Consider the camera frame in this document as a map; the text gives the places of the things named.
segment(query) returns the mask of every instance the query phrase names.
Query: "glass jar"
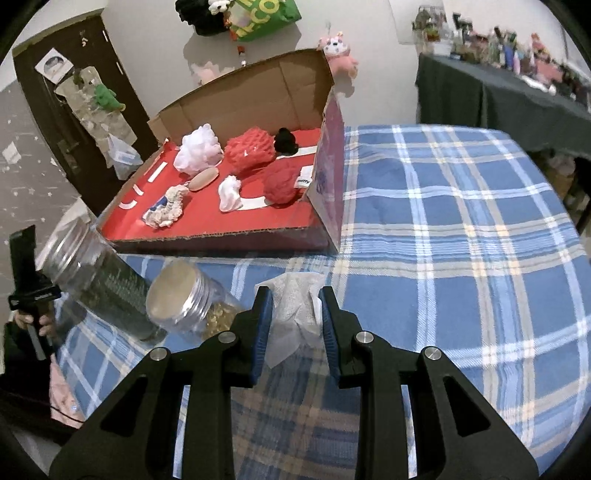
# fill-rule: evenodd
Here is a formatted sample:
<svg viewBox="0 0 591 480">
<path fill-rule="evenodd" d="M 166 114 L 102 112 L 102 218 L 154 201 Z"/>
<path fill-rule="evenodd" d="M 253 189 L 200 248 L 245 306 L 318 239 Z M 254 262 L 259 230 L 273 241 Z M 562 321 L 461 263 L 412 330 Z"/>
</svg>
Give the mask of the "glass jar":
<svg viewBox="0 0 591 480">
<path fill-rule="evenodd" d="M 145 309 L 150 285 L 99 233 L 78 218 L 49 241 L 41 269 L 62 291 L 138 340 L 163 339 L 166 332 L 150 322 Z"/>
<path fill-rule="evenodd" d="M 198 343 L 228 330 L 245 309 L 197 266 L 174 260 L 152 282 L 146 310 L 156 325 Z"/>
</svg>

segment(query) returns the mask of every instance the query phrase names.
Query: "pink stuffed toy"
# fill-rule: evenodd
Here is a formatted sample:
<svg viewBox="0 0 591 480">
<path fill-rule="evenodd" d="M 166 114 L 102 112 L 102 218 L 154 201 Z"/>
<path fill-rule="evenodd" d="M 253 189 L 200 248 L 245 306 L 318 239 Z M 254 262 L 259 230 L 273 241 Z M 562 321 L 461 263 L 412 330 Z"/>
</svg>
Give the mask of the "pink stuffed toy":
<svg viewBox="0 0 591 480">
<path fill-rule="evenodd" d="M 333 76 L 339 72 L 348 73 L 354 79 L 357 76 L 359 62 L 350 56 L 351 47 L 343 42 L 343 33 L 336 37 L 323 37 L 318 42 L 318 50 L 322 50 L 329 61 L 330 71 Z"/>
</svg>

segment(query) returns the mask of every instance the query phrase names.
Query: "plaid bedsheet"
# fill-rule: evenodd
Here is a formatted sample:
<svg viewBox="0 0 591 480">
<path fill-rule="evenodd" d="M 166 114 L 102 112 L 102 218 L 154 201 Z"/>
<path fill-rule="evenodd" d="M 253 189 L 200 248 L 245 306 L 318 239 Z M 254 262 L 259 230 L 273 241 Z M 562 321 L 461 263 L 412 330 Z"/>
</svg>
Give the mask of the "plaid bedsheet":
<svg viewBox="0 0 591 480">
<path fill-rule="evenodd" d="M 591 267 L 559 199 L 501 132 L 376 126 L 347 138 L 338 256 L 192 260 L 245 306 L 263 280 L 326 273 L 364 329 L 404 349 L 441 347 L 545 470 L 591 403 Z M 167 261 L 126 260 L 150 279 Z M 62 304 L 59 320 L 74 310 Z M 144 353 L 88 315 L 58 357 L 89 415 Z M 337 390 L 323 351 L 304 348 L 232 395 L 237 478 L 354 478 L 359 392 Z"/>
</svg>

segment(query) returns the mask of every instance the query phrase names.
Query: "cardboard flap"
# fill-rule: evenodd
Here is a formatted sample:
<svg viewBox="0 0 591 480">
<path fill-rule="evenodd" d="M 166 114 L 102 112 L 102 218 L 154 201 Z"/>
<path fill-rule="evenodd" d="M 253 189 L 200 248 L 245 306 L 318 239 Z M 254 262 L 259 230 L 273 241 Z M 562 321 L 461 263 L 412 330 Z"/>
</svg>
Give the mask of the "cardboard flap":
<svg viewBox="0 0 591 480">
<path fill-rule="evenodd" d="M 340 249 L 343 224 L 343 186 L 345 175 L 345 123 L 334 90 L 330 91 L 322 136 L 314 161 L 314 179 L 306 195 L 322 220 L 333 245 Z"/>
<path fill-rule="evenodd" d="M 323 52 L 294 51 L 218 77 L 164 108 L 148 124 L 160 141 L 168 137 L 178 144 L 211 124 L 222 146 L 253 126 L 271 135 L 281 127 L 319 128 L 332 85 Z"/>
</svg>

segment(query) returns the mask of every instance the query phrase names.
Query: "dark green jar contents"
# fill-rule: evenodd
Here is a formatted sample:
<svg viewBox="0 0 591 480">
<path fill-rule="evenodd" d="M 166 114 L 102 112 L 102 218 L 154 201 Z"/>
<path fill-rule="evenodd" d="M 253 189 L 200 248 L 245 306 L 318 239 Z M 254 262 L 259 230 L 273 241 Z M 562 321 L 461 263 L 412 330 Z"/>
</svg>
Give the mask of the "dark green jar contents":
<svg viewBox="0 0 591 480">
<path fill-rule="evenodd" d="M 78 272 L 91 278 L 79 301 L 98 318 L 139 340 L 150 340 L 159 327 L 146 314 L 150 285 L 114 252 L 102 251 L 94 265 L 82 264 Z"/>
</svg>

